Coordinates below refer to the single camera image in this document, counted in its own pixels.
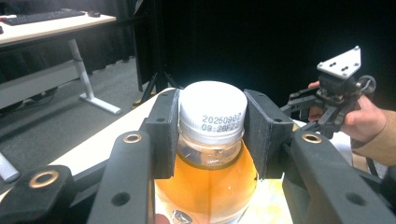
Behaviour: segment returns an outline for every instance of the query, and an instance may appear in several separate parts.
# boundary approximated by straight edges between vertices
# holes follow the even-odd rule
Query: keyboard
[[[63,18],[83,16],[85,12],[76,11],[73,9],[63,9],[59,11],[43,12],[31,15],[20,15],[16,18],[8,18],[3,20],[3,23],[8,25],[22,25],[38,21],[53,21]]]

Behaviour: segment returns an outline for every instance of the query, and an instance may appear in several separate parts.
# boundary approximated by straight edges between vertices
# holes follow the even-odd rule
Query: human hand
[[[312,82],[312,83],[309,83],[308,89],[313,89],[313,88],[316,88],[318,86],[319,86],[319,81]],[[322,108],[320,108],[320,107],[318,107],[316,105],[311,106],[311,108],[309,108],[308,120],[309,121],[318,120],[318,119],[320,119],[320,117],[322,117],[322,115],[323,115],[323,109]]]
[[[155,224],[170,224],[170,221],[162,214],[155,214]]]
[[[313,82],[308,88],[319,86],[319,82]],[[363,143],[373,140],[385,127],[387,119],[384,112],[376,107],[365,95],[361,96],[357,103],[357,110],[346,114],[341,131],[351,138]],[[323,109],[312,106],[309,110],[309,121],[320,119]]]

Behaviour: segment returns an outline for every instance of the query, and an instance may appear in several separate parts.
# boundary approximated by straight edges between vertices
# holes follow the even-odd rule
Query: white table
[[[87,28],[92,28],[115,20],[115,17],[106,15],[101,15],[99,18],[92,18],[88,15],[84,15],[16,26],[0,23],[4,31],[4,33],[0,35],[0,53],[23,49],[24,47],[32,46],[36,43],[45,43],[46,41],[65,38],[68,40],[73,55],[73,60],[69,62],[0,84],[0,108],[13,105],[79,77],[85,90],[85,92],[79,96],[81,99],[113,114],[120,114],[120,108],[94,96],[75,39],[75,35],[78,35],[78,33]],[[19,175],[19,172],[0,153],[0,176],[2,176],[6,182],[12,182],[14,179],[18,178]]]

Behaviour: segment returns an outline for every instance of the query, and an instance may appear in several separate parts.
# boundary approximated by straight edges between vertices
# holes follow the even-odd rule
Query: bottle neck
[[[177,155],[186,163],[199,169],[219,170],[238,160],[242,153],[242,140],[227,145],[205,145],[184,135],[179,130]]]

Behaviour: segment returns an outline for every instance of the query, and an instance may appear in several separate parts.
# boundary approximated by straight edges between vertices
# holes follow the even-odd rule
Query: sleeve
[[[396,165],[396,112],[383,110],[387,118],[384,130],[371,142],[352,143],[353,152],[386,166]]]

